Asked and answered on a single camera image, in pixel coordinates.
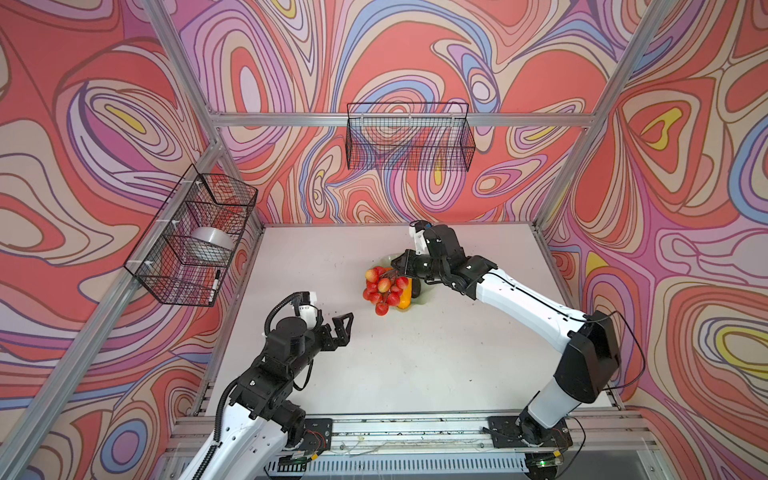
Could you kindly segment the yellow fake squash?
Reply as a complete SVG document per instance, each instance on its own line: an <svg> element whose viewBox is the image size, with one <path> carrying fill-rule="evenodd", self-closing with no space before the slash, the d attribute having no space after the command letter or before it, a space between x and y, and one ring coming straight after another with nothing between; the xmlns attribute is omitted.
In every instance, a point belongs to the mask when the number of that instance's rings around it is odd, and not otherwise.
<svg viewBox="0 0 768 480"><path fill-rule="evenodd" d="M413 280L408 277L400 277L397 280L397 286L401 289L398 308L406 310L410 307L413 294Z"/></svg>

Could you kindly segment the red fake grape bunch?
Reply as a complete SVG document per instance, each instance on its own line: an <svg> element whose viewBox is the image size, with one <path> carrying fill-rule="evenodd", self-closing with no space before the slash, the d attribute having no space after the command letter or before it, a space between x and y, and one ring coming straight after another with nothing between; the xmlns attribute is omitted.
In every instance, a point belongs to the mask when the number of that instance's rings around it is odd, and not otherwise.
<svg viewBox="0 0 768 480"><path fill-rule="evenodd" d="M401 289L397 280L401 276L392 268L375 266L365 272L363 298L374 305L375 314L385 316L390 311L405 311L398 308Z"/></svg>

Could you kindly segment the dark fake avocado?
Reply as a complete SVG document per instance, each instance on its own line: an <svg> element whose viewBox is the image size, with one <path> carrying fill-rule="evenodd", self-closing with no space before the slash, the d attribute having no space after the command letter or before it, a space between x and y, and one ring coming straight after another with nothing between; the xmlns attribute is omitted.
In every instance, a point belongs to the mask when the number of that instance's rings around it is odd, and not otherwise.
<svg viewBox="0 0 768 480"><path fill-rule="evenodd" d="M419 278L413 278L411 284L411 298L417 299L421 295L422 281Z"/></svg>

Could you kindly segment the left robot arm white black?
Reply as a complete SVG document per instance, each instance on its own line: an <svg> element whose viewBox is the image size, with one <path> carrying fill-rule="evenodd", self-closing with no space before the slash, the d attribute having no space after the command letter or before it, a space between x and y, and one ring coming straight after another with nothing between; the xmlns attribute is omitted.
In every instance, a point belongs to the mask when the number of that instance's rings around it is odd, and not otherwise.
<svg viewBox="0 0 768 480"><path fill-rule="evenodd" d="M330 446L328 433L306 426L306 412L289 400L297 377L311 377L315 357L350 343L354 314L325 322L310 291L289 294L264 321L264 346L224 388L211 434L180 474L182 479L254 479L279 468L304 469Z"/></svg>

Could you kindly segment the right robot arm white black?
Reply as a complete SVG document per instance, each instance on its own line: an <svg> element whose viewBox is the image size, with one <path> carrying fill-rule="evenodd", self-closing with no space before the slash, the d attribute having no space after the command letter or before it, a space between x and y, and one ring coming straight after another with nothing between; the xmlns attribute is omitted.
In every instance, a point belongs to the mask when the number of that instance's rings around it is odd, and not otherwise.
<svg viewBox="0 0 768 480"><path fill-rule="evenodd" d="M552 379L516 420L521 441L541 446L558 423L582 404L592 404L621 365L609 314L584 313L518 282L482 256L465 254L447 225L417 220L409 225L415 247L391 261L400 274L427 285L442 284L509 315L561 354Z"/></svg>

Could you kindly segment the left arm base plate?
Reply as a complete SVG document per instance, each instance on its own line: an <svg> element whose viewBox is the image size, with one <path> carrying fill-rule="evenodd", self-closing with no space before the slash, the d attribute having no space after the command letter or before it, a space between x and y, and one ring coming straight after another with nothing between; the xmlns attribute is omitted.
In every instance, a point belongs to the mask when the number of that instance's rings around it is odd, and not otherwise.
<svg viewBox="0 0 768 480"><path fill-rule="evenodd" d="M290 440L284 450L299 452L300 456L321 454L332 446L333 428L334 422L330 417L308 418L300 436Z"/></svg>

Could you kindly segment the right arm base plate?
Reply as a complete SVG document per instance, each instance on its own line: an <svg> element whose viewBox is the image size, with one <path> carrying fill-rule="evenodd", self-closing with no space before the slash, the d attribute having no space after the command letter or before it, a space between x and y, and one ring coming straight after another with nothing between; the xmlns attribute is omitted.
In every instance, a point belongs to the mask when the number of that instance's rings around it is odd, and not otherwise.
<svg viewBox="0 0 768 480"><path fill-rule="evenodd" d="M553 428L545 429L532 418L525 416L489 416L481 432L489 435L494 448L534 448L568 450L573 440L565 420Z"/></svg>

